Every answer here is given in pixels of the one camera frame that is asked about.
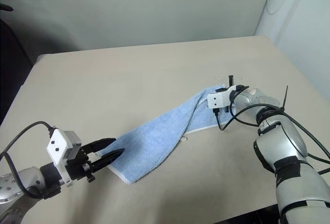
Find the tabletop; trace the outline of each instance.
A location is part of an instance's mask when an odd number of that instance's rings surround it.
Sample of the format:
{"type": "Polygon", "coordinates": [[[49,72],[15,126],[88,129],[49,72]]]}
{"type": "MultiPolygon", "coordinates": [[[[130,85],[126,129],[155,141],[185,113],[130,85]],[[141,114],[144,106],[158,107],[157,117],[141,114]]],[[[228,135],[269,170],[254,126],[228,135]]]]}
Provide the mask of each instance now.
{"type": "MultiPolygon", "coordinates": [[[[83,144],[119,137],[230,74],[280,101],[289,85],[287,113],[330,148],[329,103],[264,36],[43,55],[0,127],[0,148],[38,120],[75,131],[83,144]]],[[[126,185],[104,168],[94,182],[81,179],[38,202],[22,223],[214,223],[272,205],[275,178],[254,153],[256,137],[257,128],[240,123],[191,134],[138,182],[126,185]]],[[[9,153],[19,170],[40,167],[51,161],[48,142],[35,127],[9,153]]],[[[2,162],[0,173],[8,171],[2,162]]]]}

